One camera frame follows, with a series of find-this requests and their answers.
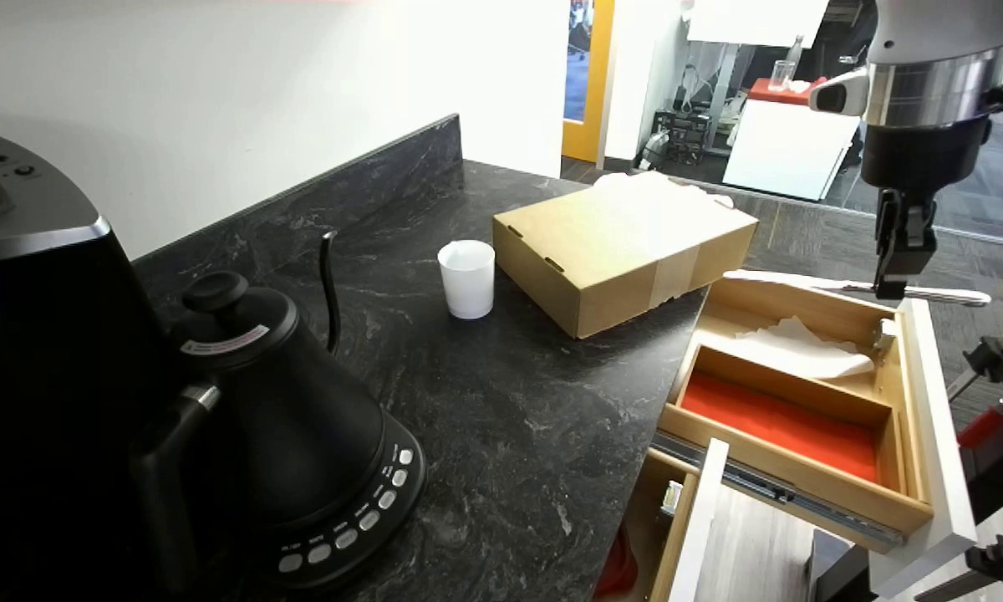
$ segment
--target cardboard box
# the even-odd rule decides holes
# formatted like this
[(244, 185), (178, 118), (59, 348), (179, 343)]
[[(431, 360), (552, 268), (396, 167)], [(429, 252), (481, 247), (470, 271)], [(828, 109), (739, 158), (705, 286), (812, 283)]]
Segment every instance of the cardboard box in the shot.
[(753, 229), (700, 187), (625, 176), (496, 213), (496, 252), (545, 314), (593, 338), (739, 268)]

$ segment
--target white wall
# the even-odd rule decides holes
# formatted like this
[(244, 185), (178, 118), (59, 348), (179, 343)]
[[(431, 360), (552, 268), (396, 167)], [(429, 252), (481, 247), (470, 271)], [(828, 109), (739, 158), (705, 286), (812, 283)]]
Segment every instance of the white wall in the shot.
[(130, 253), (446, 112), (559, 174), (562, 99), (566, 0), (0, 0), (0, 134)]
[(633, 160), (681, 77), (681, 4), (614, 0), (604, 158)]

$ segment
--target red felt lining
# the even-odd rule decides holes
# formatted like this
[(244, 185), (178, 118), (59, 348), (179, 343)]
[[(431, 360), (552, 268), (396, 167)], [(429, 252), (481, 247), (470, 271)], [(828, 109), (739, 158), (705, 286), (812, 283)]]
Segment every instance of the red felt lining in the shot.
[(876, 468), (876, 427), (835, 420), (708, 373), (692, 373), (681, 408), (866, 480), (883, 480)]

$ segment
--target box lid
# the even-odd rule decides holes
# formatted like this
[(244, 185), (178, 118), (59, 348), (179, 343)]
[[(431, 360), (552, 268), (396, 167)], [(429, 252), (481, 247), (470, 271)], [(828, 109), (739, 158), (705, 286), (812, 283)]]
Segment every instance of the box lid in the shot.
[(755, 217), (718, 205), (711, 194), (668, 182), (588, 187), (499, 213), (499, 219), (566, 271), (574, 286), (594, 286), (755, 224)]

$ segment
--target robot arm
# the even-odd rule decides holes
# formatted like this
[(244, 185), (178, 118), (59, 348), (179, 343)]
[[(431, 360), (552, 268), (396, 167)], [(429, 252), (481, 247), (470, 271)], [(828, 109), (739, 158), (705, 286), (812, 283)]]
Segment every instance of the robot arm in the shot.
[(1003, 109), (1003, 0), (876, 0), (870, 63), (812, 93), (866, 118), (861, 182), (879, 187), (879, 296), (902, 296), (934, 252), (937, 190), (964, 182)]

